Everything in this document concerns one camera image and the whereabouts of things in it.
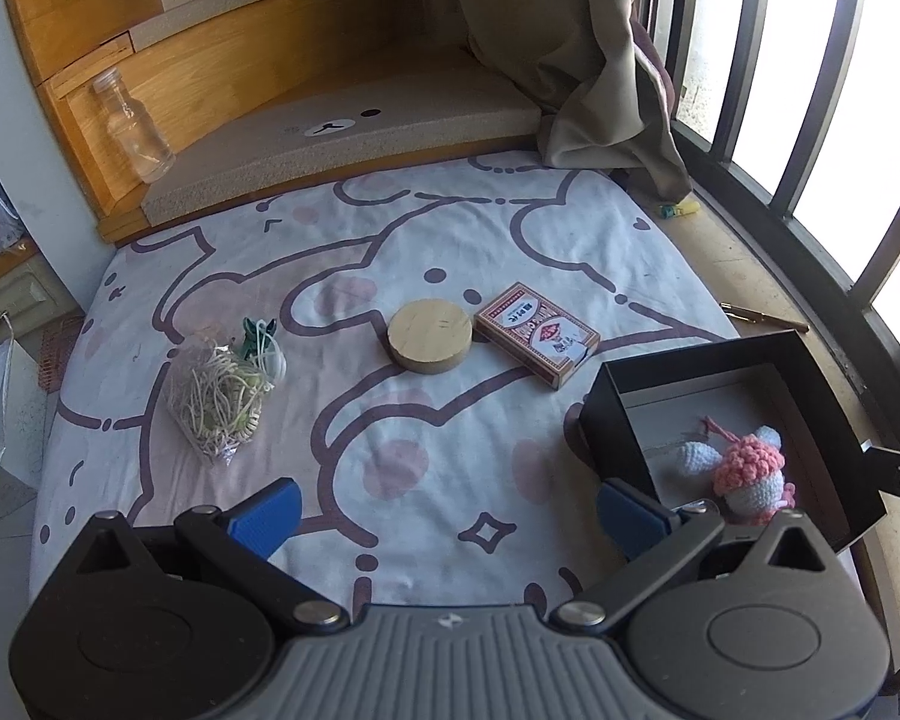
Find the bed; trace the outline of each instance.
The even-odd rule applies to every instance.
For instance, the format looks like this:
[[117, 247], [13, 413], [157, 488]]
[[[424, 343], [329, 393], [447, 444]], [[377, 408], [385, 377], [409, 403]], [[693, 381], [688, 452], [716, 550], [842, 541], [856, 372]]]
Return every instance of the bed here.
[[[490, 343], [439, 376], [386, 352], [404, 303], [475, 312], [518, 280], [602, 335], [559, 391]], [[161, 386], [186, 338], [236, 336], [243, 317], [277, 317], [288, 375], [253, 442], [208, 467]], [[576, 430], [600, 360], [735, 335], [619, 186], [530, 151], [371, 173], [156, 233], [117, 252], [74, 348], [31, 594], [93, 512], [162, 525], [290, 476], [303, 521], [271, 561], [353, 613], [371, 600], [554, 608], [621, 562]]]

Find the clear plastic bag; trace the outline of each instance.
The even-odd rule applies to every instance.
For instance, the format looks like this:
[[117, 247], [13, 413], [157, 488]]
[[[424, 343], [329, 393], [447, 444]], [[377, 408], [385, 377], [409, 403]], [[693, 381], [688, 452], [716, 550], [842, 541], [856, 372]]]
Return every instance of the clear plastic bag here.
[[240, 350], [216, 338], [188, 338], [170, 363], [163, 386], [173, 421], [190, 445], [213, 463], [230, 464], [237, 449], [252, 439], [266, 394], [286, 371], [274, 341], [274, 324], [247, 319], [245, 329], [247, 339]]

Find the pink crocheted toy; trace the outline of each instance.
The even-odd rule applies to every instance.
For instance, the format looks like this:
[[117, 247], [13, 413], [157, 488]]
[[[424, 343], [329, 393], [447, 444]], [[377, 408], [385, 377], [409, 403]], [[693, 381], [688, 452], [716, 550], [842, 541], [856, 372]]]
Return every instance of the pink crocheted toy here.
[[730, 446], [721, 454], [708, 443], [687, 442], [683, 446], [684, 474], [712, 472], [714, 493], [748, 525], [766, 525], [779, 509], [794, 507], [797, 488], [784, 481], [780, 470], [786, 463], [780, 454], [780, 433], [764, 425], [741, 438], [709, 416], [703, 424]]

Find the black metal railing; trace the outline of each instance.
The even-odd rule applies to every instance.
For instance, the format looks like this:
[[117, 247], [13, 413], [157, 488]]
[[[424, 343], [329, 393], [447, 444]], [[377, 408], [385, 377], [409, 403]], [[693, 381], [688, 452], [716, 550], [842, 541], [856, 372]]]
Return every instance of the black metal railing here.
[[[796, 290], [802, 307], [838, 361], [844, 363], [884, 434], [882, 440], [900, 447], [900, 343], [872, 307], [900, 260], [900, 209], [855, 282], [794, 218], [844, 88], [864, 0], [837, 0], [816, 86], [773, 194], [731, 159], [754, 81], [767, 1], [742, 1], [713, 142], [676, 119], [672, 122], [674, 139], [697, 188], [731, 226], [765, 252], [770, 269]], [[696, 3], [674, 0], [666, 66], [678, 94], [690, 52]], [[657, 16], [650, 13], [650, 23], [655, 23]]]

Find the beige curtain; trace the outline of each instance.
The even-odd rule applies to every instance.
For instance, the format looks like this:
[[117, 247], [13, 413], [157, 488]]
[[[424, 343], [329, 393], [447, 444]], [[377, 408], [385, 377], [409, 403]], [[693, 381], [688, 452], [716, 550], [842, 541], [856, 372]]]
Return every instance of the beige curtain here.
[[631, 3], [461, 0], [477, 59], [543, 108], [547, 165], [643, 167], [663, 199], [679, 201], [690, 179], [670, 133], [664, 80], [635, 45]]

